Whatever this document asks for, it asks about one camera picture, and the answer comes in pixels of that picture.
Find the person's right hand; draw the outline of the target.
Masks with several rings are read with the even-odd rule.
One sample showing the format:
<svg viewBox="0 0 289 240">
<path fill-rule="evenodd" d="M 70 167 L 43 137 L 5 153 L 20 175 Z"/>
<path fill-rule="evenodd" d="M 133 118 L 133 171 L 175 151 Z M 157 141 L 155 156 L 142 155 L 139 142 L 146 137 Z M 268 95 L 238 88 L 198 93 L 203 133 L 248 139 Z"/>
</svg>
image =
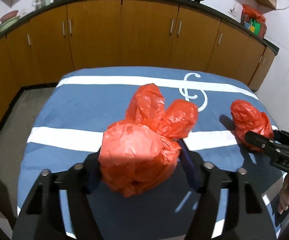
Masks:
<svg viewBox="0 0 289 240">
<path fill-rule="evenodd" d="M 277 207 L 278 213 L 281 215 L 289 208 L 289 174 L 287 174 L 283 181 L 283 186 L 279 192 L 279 204 Z"/>
</svg>

